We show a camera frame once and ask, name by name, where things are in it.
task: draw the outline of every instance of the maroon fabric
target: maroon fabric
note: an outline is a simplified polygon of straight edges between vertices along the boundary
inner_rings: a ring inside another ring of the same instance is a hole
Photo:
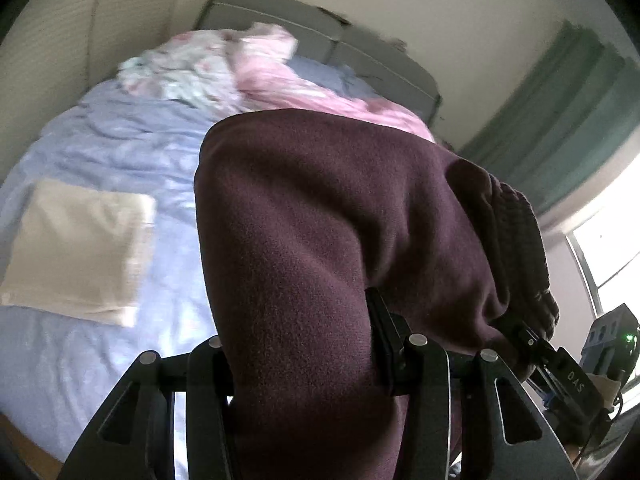
[[[306,110],[234,116],[207,134],[195,193],[244,480],[392,479],[406,400],[379,387],[368,286],[414,332],[514,368],[492,320],[513,308],[553,333],[529,204],[419,137]]]

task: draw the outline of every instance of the metal pin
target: metal pin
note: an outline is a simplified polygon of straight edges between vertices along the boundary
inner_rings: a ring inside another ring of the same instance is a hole
[[[483,348],[480,351],[480,357],[488,363],[495,363],[498,360],[498,354],[495,350],[491,350],[490,348]]]
[[[409,343],[414,346],[425,346],[427,344],[427,338],[422,334],[411,334],[409,336]]]
[[[222,341],[220,341],[220,336],[213,336],[209,338],[209,346],[211,348],[222,348]]]
[[[151,350],[147,350],[146,352],[142,352],[142,354],[140,354],[140,362],[143,365],[149,365],[155,360],[156,360],[156,353],[152,352]]]

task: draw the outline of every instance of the wooden floor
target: wooden floor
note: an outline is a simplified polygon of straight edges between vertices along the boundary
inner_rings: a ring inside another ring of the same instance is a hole
[[[41,450],[31,440],[16,430],[9,420],[0,413],[0,428],[14,445],[22,460],[31,467],[42,480],[56,480],[62,462]]]

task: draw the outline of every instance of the headboard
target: headboard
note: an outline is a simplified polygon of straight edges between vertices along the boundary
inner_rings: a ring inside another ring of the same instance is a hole
[[[245,30],[254,22],[283,26],[298,40],[296,54],[350,66],[378,94],[427,124],[440,105],[435,79],[406,54],[336,14],[297,0],[209,0],[196,28]]]

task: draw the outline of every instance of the textured panel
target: textured panel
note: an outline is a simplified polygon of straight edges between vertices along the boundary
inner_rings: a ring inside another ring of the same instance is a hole
[[[89,83],[113,75],[118,63],[167,39],[175,0],[98,0],[91,34]]]
[[[86,91],[94,0],[30,0],[0,45],[0,180]]]

